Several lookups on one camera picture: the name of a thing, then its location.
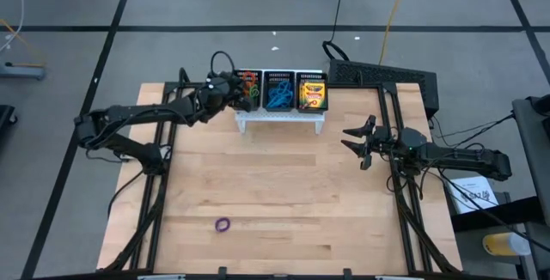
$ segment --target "yellow cable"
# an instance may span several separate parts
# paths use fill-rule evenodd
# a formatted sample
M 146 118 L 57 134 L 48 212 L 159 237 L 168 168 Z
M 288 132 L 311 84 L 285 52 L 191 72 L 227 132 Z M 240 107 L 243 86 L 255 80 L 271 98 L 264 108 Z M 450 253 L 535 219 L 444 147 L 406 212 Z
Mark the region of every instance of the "yellow cable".
M 384 54 L 386 54 L 386 42 L 388 41 L 389 27 L 392 25 L 392 20 L 394 19 L 395 12 L 399 6 L 401 0 L 395 0 L 394 7 L 392 8 L 392 13 L 389 15 L 388 24 L 386 25 L 386 32 L 384 33 L 384 41 L 382 42 L 382 52 L 380 53 L 380 60 L 378 65 L 382 65 L 382 60 L 384 59 Z
M 31 53 L 34 52 L 35 57 L 38 57 L 38 59 L 41 61 L 41 63 L 39 64 L 13 64 L 13 66 L 27 66 L 27 67 L 39 67 L 39 68 L 46 66 L 46 59 L 44 58 L 44 55 L 42 54 L 41 51 L 34 48 L 32 45 L 28 44 L 28 42 L 24 40 L 19 34 L 17 34 L 17 32 L 4 19 L 0 19 L 0 23 L 2 23 L 11 32 L 12 36 L 15 36 L 21 43 L 23 43 L 23 45 L 25 45 L 25 47 L 29 52 Z

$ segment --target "purple rubber band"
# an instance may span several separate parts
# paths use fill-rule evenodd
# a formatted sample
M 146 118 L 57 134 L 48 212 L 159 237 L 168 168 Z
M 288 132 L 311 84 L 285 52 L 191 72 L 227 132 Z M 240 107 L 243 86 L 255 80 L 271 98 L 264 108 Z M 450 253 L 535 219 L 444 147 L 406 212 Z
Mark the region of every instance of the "purple rubber band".
M 229 229 L 229 227 L 231 226 L 231 221 L 226 217 L 219 218 L 216 220 L 216 224 L 214 224 L 214 226 L 216 227 L 217 232 L 223 233 Z

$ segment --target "wooden table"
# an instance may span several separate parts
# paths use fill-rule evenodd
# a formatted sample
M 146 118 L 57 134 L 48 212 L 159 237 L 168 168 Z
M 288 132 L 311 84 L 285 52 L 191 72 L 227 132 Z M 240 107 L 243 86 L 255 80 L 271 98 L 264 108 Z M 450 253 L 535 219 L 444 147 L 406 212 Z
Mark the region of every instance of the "wooden table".
M 160 83 L 142 85 L 138 104 L 158 103 Z M 430 137 L 417 84 L 398 84 L 405 126 Z M 330 89 L 322 133 L 307 123 L 250 123 L 239 133 L 226 109 L 207 125 L 180 126 L 176 135 L 155 272 L 231 274 L 406 274 L 389 165 L 373 155 L 368 171 L 341 143 L 343 129 L 370 114 L 382 122 L 377 92 Z M 393 118 L 391 100 L 388 106 Z M 152 142 L 156 125 L 134 125 L 130 137 Z M 118 187 L 140 169 L 122 166 Z M 145 178 L 113 205 L 98 267 L 108 265 L 134 233 Z M 425 229 L 451 264 L 461 261 L 442 184 L 428 175 L 421 202 Z M 217 233 L 226 216 L 231 228 Z M 416 266 L 421 269 L 411 230 Z M 149 237 L 144 240 L 144 266 Z

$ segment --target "gray floor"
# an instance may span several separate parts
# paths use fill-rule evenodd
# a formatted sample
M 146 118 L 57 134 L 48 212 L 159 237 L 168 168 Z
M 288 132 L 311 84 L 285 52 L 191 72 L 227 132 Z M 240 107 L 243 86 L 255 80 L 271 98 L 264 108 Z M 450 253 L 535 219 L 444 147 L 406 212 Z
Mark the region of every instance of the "gray floor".
M 26 24 L 107 26 L 119 0 L 26 0 Z M 548 0 L 520 0 L 533 25 L 550 25 Z M 383 25 L 394 0 L 342 0 L 340 24 Z M 122 25 L 328 25 L 337 0 L 128 0 Z M 6 0 L 0 18 L 16 24 L 18 0 Z M 403 0 L 395 25 L 519 26 L 509 0 Z M 42 82 L 0 80 L 0 103 L 17 107 L 20 122 L 0 153 L 0 278 L 21 275 L 61 161 L 104 44 L 105 33 L 25 33 L 45 52 Z M 94 107 L 130 105 L 143 82 L 175 80 L 181 66 L 202 79 L 211 54 L 225 50 L 237 67 L 328 67 L 324 32 L 117 33 Z M 341 32 L 335 42 L 352 60 L 376 63 L 383 33 Z M 550 33 L 538 33 L 550 52 Z M 13 44 L 4 58 L 28 61 Z M 435 71 L 446 132 L 499 119 L 511 101 L 549 91 L 525 33 L 391 33 L 386 65 Z M 492 183 L 512 198 L 534 194 L 513 121 L 480 137 L 512 159 L 514 177 Z M 79 151 L 36 272 L 50 276 L 92 271 L 107 223 L 119 166 L 88 161 Z M 483 273 L 469 264 L 468 270 Z

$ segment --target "white rack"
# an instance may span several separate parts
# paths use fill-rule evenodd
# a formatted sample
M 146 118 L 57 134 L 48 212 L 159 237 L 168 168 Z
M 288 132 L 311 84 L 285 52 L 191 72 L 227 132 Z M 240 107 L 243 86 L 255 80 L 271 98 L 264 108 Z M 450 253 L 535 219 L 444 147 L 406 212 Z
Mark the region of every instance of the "white rack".
M 322 70 L 266 70 L 266 69 L 239 69 L 239 70 L 261 70 L 262 75 L 262 90 L 265 79 L 263 79 L 264 72 L 266 71 L 292 71 L 295 74 L 300 73 L 312 73 L 320 74 Z M 313 122 L 315 123 L 315 134 L 321 134 L 323 124 L 325 123 L 325 113 L 299 113 L 296 109 L 292 109 L 289 112 L 268 112 L 264 107 L 261 106 L 257 111 L 252 111 L 250 113 L 237 111 L 235 113 L 235 121 L 239 126 L 239 131 L 241 134 L 244 134 L 247 130 L 247 122 Z

